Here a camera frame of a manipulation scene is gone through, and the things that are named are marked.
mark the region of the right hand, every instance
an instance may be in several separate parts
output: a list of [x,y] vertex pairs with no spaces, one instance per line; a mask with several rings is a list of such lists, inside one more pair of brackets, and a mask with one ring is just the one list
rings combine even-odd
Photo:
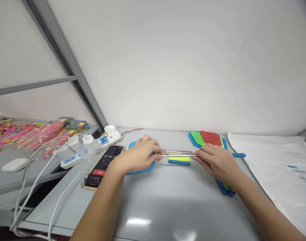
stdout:
[[207,143],[196,151],[197,157],[192,157],[214,178],[224,184],[236,188],[239,180],[246,176],[238,162],[228,150]]
[[133,148],[126,150],[118,155],[110,164],[111,168],[115,167],[121,170],[123,174],[129,172],[141,171],[148,168],[154,161],[162,159],[162,150],[157,142],[150,136],[145,136],[136,141]]

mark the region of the table surface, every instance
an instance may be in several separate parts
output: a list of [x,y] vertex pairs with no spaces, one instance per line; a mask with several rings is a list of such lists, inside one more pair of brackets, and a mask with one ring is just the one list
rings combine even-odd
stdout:
[[[197,150],[187,134],[140,130],[123,135],[118,145],[127,149],[132,141],[150,135],[162,148]],[[228,149],[233,152],[229,142]],[[93,163],[103,153],[94,156]],[[237,161],[254,180],[243,159]],[[60,195],[80,170],[80,164],[74,166],[19,227],[46,232]],[[81,188],[80,182],[76,180],[63,196],[52,233],[71,236],[87,208],[94,191]],[[114,240],[261,240],[238,195],[224,196],[215,179],[195,161],[181,166],[163,158],[149,173],[126,176],[123,191]]]
[[[97,130],[97,126],[91,126],[90,129],[85,131],[85,134],[92,134]],[[24,169],[18,172],[4,172],[2,171],[2,167],[8,162],[16,159],[16,158],[29,158],[33,152],[24,153],[21,149],[14,149],[12,147],[5,148],[0,153],[0,185],[5,185],[11,182],[21,181],[24,175]],[[28,173],[28,178],[37,177],[42,169],[47,164],[48,160],[37,159],[35,160],[30,168]],[[56,170],[60,165],[60,159],[55,157],[53,161],[49,164],[49,166],[44,171],[43,175],[48,175]],[[22,198],[27,196],[29,193],[30,187],[26,187],[23,190]],[[16,200],[18,198],[20,190],[8,192],[0,195],[0,209],[3,210],[12,210],[15,207]]]

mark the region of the metal shelf frame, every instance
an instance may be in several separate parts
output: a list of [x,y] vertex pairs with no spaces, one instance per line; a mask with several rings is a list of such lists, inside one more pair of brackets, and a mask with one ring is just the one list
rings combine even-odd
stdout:
[[107,121],[64,36],[64,33],[60,28],[59,23],[57,22],[57,19],[55,18],[48,1],[22,0],[22,3],[34,20],[36,26],[40,30],[67,77],[2,86],[0,87],[0,95],[71,82],[75,91],[78,93],[85,107],[98,126],[99,132],[101,134],[104,133],[104,127],[107,126]]

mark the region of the white mouse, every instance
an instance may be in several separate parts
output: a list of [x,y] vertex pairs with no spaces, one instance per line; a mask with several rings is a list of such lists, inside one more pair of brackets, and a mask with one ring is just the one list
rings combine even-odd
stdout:
[[2,167],[2,170],[7,172],[17,172],[23,169],[26,166],[27,162],[27,158],[17,158],[8,162],[5,166]]

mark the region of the smartphone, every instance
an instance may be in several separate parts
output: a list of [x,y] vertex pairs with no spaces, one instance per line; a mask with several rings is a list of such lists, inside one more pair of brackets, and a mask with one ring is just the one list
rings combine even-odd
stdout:
[[86,179],[84,188],[96,190],[101,183],[110,162],[125,150],[124,146],[110,146],[101,159],[94,165]]

